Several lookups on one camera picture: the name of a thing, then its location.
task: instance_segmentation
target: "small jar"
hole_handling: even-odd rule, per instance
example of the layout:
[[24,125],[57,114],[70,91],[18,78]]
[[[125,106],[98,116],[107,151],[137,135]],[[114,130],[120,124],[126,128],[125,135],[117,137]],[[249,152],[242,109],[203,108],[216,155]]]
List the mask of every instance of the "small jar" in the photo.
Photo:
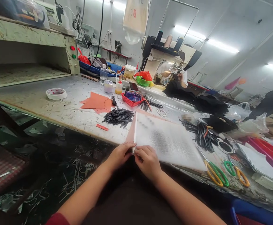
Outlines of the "small jar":
[[104,91],[106,93],[111,93],[112,92],[112,87],[113,87],[114,83],[110,80],[105,80],[104,81]]

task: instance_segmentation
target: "yellow-handled scissors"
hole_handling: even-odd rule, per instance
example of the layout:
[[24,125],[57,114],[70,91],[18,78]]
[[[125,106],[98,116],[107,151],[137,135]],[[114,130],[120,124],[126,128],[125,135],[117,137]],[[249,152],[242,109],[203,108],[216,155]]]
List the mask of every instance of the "yellow-handled scissors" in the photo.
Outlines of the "yellow-handled scissors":
[[214,163],[210,162],[206,156],[203,154],[203,152],[199,149],[198,146],[196,146],[198,151],[200,152],[201,156],[204,158],[204,164],[207,168],[207,174],[210,177],[210,179],[218,186],[223,187],[229,187],[229,182],[227,180],[227,177],[223,173],[221,169],[219,169]]
[[248,181],[247,177],[245,176],[245,174],[232,162],[232,159],[230,157],[230,155],[228,155],[228,160],[229,161],[225,161],[224,162],[224,166],[227,169],[227,171],[232,175],[235,176],[237,174],[237,177],[240,180],[240,183],[242,185],[244,185],[245,187],[249,187],[250,186],[250,182]]

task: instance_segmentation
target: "red bag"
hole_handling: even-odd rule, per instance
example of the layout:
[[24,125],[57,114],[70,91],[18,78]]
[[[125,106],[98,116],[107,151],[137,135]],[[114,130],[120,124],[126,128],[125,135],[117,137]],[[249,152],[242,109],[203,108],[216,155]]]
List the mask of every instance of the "red bag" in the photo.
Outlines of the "red bag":
[[149,71],[141,71],[141,72],[136,73],[134,76],[141,76],[146,81],[152,81],[153,80],[150,73],[149,73]]
[[88,64],[90,66],[91,62],[89,61],[89,59],[81,53],[81,50],[79,48],[77,48],[77,49],[80,52],[80,56],[78,56],[78,60],[82,61],[83,63]]

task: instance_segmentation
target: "red sleeve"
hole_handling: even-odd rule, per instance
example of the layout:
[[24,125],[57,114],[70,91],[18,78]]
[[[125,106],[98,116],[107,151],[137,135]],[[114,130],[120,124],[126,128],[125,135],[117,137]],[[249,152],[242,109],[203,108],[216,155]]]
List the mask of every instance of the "red sleeve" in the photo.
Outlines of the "red sleeve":
[[60,213],[55,213],[45,225],[70,225],[67,219]]

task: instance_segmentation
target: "orange-handled scissors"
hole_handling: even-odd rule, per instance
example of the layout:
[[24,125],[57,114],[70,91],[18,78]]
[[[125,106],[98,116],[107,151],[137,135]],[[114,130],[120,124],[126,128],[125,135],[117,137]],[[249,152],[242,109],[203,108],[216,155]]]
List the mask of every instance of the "orange-handled scissors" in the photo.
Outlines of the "orange-handled scissors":
[[235,176],[237,174],[237,177],[239,178],[241,184],[244,185],[245,187],[249,187],[250,186],[250,182],[248,181],[248,179],[245,176],[245,174],[232,162],[232,159],[231,159],[230,155],[228,155],[228,160],[229,161],[225,161],[224,162],[224,166],[227,169],[227,171],[232,176]]

